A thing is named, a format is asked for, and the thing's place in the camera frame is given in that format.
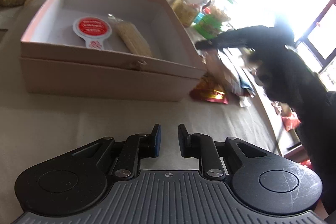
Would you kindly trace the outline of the red yellow snack bag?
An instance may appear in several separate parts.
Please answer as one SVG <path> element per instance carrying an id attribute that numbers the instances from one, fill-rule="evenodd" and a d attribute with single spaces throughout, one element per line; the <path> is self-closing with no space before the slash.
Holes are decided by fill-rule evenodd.
<path id="1" fill-rule="evenodd" d="M 193 100 L 228 104 L 226 91 L 218 84 L 216 79 L 208 73 L 201 78 L 197 86 L 189 92 L 189 95 Z"/>

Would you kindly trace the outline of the clear bread snack pack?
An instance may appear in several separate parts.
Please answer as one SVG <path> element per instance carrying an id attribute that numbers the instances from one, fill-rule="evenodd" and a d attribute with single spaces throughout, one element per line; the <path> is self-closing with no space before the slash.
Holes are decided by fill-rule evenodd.
<path id="1" fill-rule="evenodd" d="M 236 96 L 254 97 L 255 90 L 241 67 L 233 63 L 229 56 L 221 50 L 202 51 L 203 59 L 209 74 L 225 91 Z"/>

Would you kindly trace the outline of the green base snack jar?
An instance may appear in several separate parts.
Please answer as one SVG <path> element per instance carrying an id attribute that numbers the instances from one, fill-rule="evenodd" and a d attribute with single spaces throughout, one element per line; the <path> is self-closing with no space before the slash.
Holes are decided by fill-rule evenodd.
<path id="1" fill-rule="evenodd" d="M 210 6 L 210 13 L 194 26 L 194 29 L 205 39 L 213 39 L 222 32 L 222 25 L 229 22 L 230 17 L 216 6 Z"/>

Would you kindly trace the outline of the pale wafer snack pack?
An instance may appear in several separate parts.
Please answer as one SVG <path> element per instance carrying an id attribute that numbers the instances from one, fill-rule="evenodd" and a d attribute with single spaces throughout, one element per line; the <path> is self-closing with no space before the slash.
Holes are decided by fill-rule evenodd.
<path id="1" fill-rule="evenodd" d="M 111 27 L 120 36 L 131 54 L 153 57 L 148 42 L 133 23 L 116 18 L 112 14 L 108 14 L 108 19 Z"/>

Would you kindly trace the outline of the pink cardboard gift box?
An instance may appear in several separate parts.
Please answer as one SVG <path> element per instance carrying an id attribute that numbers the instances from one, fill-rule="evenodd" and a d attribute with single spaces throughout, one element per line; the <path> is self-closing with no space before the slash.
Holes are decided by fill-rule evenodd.
<path id="1" fill-rule="evenodd" d="M 108 14 L 133 23 L 153 57 L 131 54 L 112 27 L 104 50 L 86 48 L 74 21 L 110 25 Z M 21 66 L 30 93 L 145 101 L 180 101 L 206 71 L 166 0 L 46 0 L 21 37 Z"/>

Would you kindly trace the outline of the red white round snack pack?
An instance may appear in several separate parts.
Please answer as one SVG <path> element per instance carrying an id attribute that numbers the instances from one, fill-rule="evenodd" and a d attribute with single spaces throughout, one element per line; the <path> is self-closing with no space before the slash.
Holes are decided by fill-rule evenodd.
<path id="1" fill-rule="evenodd" d="M 99 51 L 104 50 L 104 42 L 112 34 L 109 23 L 92 16 L 75 20 L 72 28 L 74 33 L 84 40 L 86 48 Z"/>

